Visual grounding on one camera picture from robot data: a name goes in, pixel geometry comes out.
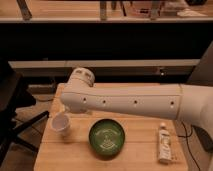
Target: floor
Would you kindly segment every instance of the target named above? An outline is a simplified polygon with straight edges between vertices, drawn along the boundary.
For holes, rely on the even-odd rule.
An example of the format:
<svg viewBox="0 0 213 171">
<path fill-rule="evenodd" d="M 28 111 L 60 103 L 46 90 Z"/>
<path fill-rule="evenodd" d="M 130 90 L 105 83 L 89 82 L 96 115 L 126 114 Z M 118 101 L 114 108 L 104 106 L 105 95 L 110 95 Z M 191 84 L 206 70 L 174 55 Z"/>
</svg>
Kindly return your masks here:
<svg viewBox="0 0 213 171">
<path fill-rule="evenodd" d="M 38 100 L 36 106 L 18 109 L 18 120 L 26 121 L 31 117 L 36 116 L 38 113 L 50 109 L 52 104 L 51 99 L 54 96 L 53 94 L 36 94 L 34 96 Z M 33 128 L 27 129 L 21 135 L 21 137 L 39 147 L 45 124 L 46 119 L 41 120 L 40 122 L 34 124 Z M 185 135 L 182 124 L 179 122 L 174 122 L 174 124 L 178 135 Z M 197 171 L 198 168 L 189 154 L 185 138 L 180 138 L 180 142 L 188 162 L 189 171 Z M 203 151 L 195 133 L 193 133 L 193 135 L 189 138 L 189 145 L 197 163 L 199 164 L 199 167 L 202 171 L 206 171 L 210 162 L 211 154 Z M 6 155 L 4 163 L 0 168 L 0 171 L 31 171 L 33 170 L 35 159 L 36 154 L 34 152 L 31 152 L 26 148 L 22 148 L 19 145 L 12 144 L 9 152 Z"/>
</svg>

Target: bottle cap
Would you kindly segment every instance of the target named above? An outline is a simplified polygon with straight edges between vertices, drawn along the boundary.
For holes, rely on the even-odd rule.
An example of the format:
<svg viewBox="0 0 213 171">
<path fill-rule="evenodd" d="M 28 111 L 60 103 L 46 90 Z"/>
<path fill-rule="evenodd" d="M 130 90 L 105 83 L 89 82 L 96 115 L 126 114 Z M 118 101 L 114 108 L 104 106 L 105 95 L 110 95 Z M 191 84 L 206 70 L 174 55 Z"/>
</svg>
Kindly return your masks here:
<svg viewBox="0 0 213 171">
<path fill-rule="evenodd" d="M 165 122 L 161 122 L 161 123 L 160 123 L 160 128 L 161 128 L 161 129 L 166 129 L 166 124 L 165 124 Z"/>
</svg>

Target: wooden table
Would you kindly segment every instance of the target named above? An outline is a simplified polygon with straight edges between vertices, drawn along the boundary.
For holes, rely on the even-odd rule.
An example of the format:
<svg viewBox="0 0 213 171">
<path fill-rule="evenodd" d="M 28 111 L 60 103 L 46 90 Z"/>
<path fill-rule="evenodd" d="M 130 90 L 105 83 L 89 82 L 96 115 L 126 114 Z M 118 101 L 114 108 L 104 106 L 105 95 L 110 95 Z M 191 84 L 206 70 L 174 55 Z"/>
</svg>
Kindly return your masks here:
<svg viewBox="0 0 213 171">
<path fill-rule="evenodd" d="M 132 86 L 144 84 L 95 84 L 96 87 Z M 36 171 L 186 171 L 185 156 L 176 136 L 172 121 L 118 113 L 90 111 L 71 114 L 71 134 L 66 138 L 50 128 L 52 118 L 64 106 L 59 97 L 65 84 L 58 86 L 50 118 L 37 155 Z M 91 126 L 102 118 L 113 118 L 124 128 L 126 141 L 122 151 L 112 160 L 102 160 L 92 151 L 88 134 Z M 161 122 L 167 124 L 171 134 L 173 162 L 163 165 L 157 161 L 157 129 Z"/>
</svg>

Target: white cup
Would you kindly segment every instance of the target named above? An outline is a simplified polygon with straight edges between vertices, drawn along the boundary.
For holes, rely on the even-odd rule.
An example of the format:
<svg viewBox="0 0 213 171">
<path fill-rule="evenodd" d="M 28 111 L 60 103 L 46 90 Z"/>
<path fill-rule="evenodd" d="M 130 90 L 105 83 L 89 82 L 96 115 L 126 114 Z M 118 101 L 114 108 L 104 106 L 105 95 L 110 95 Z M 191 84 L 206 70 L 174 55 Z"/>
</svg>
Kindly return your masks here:
<svg viewBox="0 0 213 171">
<path fill-rule="evenodd" d="M 62 113 L 56 115 L 51 122 L 52 129 L 62 136 L 70 134 L 70 121 L 69 117 Z"/>
</svg>

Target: wooden tabletop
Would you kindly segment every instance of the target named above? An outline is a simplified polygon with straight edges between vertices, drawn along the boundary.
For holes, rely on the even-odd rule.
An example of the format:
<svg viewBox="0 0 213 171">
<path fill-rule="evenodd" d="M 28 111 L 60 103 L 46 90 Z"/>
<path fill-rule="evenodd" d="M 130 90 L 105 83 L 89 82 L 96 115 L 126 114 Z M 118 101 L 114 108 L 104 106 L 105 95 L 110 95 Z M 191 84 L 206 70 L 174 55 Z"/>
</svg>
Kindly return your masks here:
<svg viewBox="0 0 213 171">
<path fill-rule="evenodd" d="M 32 21 L 100 21 L 100 4 L 98 1 L 26 0 L 26 3 L 33 15 Z M 133 15 L 130 3 L 125 2 L 124 4 L 127 13 L 126 17 L 124 17 L 119 3 L 117 5 L 117 9 L 112 10 L 111 2 L 107 2 L 107 18 L 109 21 L 134 21 L 134 19 L 138 19 L 137 16 Z M 189 8 L 196 12 L 205 14 L 205 17 L 213 17 L 213 0 L 207 0 L 204 5 L 189 6 Z M 0 21 L 4 21 L 5 19 L 22 20 L 22 15 L 16 0 L 0 0 Z M 140 16 L 140 19 L 143 21 L 146 17 Z"/>
<path fill-rule="evenodd" d="M 64 106 L 59 97 L 65 84 L 58 86 L 50 118 L 34 166 L 35 171 L 186 171 L 185 156 L 176 136 L 172 121 L 126 114 L 90 111 L 87 114 L 69 114 L 71 134 L 62 138 L 52 131 L 50 123 Z M 95 84 L 96 87 L 134 86 L 147 84 Z M 126 140 L 122 151 L 112 160 L 100 159 L 91 149 L 88 134 L 92 125 L 112 118 L 125 130 Z M 171 134 L 173 162 L 163 165 L 157 161 L 157 130 L 165 122 Z"/>
</svg>

